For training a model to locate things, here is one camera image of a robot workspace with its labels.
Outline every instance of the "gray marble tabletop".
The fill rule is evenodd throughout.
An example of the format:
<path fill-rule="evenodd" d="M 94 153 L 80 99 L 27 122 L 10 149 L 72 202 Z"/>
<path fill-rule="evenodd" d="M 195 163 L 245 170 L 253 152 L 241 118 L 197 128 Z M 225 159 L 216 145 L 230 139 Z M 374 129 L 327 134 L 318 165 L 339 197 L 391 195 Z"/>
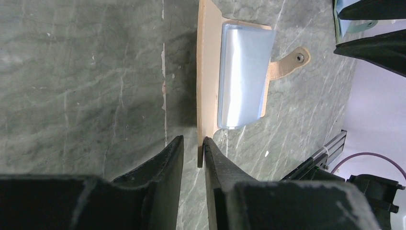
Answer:
<path fill-rule="evenodd" d="M 355 60 L 333 54 L 331 0 L 217 0 L 225 17 L 277 30 L 272 60 L 312 60 L 273 81 L 267 111 L 220 130 L 222 152 L 279 180 L 341 129 Z M 207 229 L 197 164 L 198 0 L 0 0 L 0 173 L 96 174 L 142 164 L 176 135 L 185 157 L 178 229 Z"/>

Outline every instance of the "marble surface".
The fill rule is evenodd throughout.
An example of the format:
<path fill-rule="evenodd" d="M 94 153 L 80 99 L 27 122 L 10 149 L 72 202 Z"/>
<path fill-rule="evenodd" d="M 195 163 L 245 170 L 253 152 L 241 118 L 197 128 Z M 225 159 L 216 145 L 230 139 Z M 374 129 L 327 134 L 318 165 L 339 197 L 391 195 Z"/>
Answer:
<path fill-rule="evenodd" d="M 339 133 L 355 60 L 333 54 L 330 0 L 215 3 L 276 29 L 273 60 L 297 46 L 312 55 L 270 84 L 264 118 L 214 136 L 244 171 L 279 180 Z M 197 11 L 197 0 L 0 0 L 0 173 L 111 180 L 184 135 L 178 229 L 207 229 Z"/>

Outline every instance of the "beige leather cover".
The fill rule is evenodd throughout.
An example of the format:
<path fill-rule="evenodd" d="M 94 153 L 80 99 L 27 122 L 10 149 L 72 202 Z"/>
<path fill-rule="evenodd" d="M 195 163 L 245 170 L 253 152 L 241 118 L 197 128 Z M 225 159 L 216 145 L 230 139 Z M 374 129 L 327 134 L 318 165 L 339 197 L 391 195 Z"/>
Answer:
<path fill-rule="evenodd" d="M 218 110 L 218 85 L 220 77 L 220 52 L 221 52 L 221 32 L 222 24 L 230 22 L 255 26 L 270 30 L 267 25 L 246 23 L 242 21 L 223 18 L 220 10 L 211 0 L 200 0 L 199 18 L 197 26 L 197 138 L 198 138 L 198 159 L 199 168 L 203 166 L 203 140 L 204 137 L 213 137 L 219 129 L 217 126 Z M 303 61 L 297 61 L 297 56 L 301 54 Z M 307 49 L 299 47 L 291 54 L 277 62 L 270 62 L 267 72 L 268 80 L 282 78 L 297 68 L 306 65 L 310 61 L 310 54 Z M 268 94 L 265 93 L 264 104 L 261 117 L 265 115 L 266 100 Z"/>

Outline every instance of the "white wall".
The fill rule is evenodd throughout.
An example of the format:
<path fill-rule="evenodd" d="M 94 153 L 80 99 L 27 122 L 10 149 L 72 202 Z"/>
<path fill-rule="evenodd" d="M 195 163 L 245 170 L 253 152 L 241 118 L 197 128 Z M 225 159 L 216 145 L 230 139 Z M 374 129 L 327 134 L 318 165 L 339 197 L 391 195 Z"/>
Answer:
<path fill-rule="evenodd" d="M 366 31 L 365 36 L 400 29 L 406 29 L 405 21 L 378 25 Z M 406 170 L 406 78 L 359 60 L 343 129 L 348 131 L 344 150 L 330 164 L 330 170 L 358 152 L 385 155 Z M 352 174 L 372 174 L 406 185 L 392 164 L 373 156 L 353 158 L 335 174 L 346 179 Z"/>

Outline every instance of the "cable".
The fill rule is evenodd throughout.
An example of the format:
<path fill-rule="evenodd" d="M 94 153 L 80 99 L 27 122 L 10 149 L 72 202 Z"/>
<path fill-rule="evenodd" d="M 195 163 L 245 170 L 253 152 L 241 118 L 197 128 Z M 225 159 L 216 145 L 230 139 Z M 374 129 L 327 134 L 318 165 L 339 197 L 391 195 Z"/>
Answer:
<path fill-rule="evenodd" d="M 394 162 L 393 160 L 387 158 L 386 156 L 381 155 L 381 154 L 378 154 L 378 153 L 373 153 L 373 152 L 360 152 L 360 153 L 356 153 L 356 154 L 354 154 L 354 155 L 351 155 L 351 156 L 349 156 L 349 157 L 346 157 L 346 158 L 344 158 L 342 161 L 340 161 L 340 163 L 338 163 L 338 164 L 334 167 L 334 169 L 331 171 L 331 173 L 334 174 L 334 172 L 335 172 L 342 164 L 344 164 L 344 163 L 345 163 L 346 161 L 348 161 L 349 159 L 354 158 L 354 157 L 358 157 L 358 156 L 375 156 L 375 157 L 379 157 L 379 158 L 382 158 L 382 159 L 384 159 L 384 160 L 387 160 L 388 162 L 390 162 L 391 164 L 393 164 L 393 165 L 402 173 L 403 177 L 404 177 L 405 180 L 406 180 L 406 172 L 405 172 L 405 170 L 402 169 L 402 167 L 400 167 L 396 162 Z"/>

